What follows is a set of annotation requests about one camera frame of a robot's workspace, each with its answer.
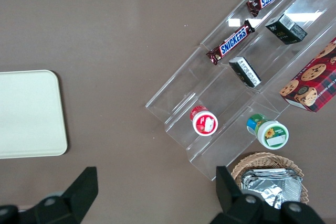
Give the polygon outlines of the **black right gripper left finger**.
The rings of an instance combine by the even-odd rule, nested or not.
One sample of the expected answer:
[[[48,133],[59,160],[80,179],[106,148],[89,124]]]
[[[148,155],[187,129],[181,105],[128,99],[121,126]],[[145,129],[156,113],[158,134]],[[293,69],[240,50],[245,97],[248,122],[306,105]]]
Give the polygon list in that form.
[[[98,195],[96,167],[87,167],[60,195],[19,213],[19,223],[81,223]]]

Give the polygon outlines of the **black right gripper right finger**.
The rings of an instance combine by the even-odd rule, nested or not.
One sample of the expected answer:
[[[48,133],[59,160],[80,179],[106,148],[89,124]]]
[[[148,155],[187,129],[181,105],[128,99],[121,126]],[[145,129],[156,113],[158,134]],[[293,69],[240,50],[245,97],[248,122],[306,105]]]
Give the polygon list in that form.
[[[216,193],[222,212],[211,223],[283,223],[280,210],[243,194],[225,166],[216,168]]]

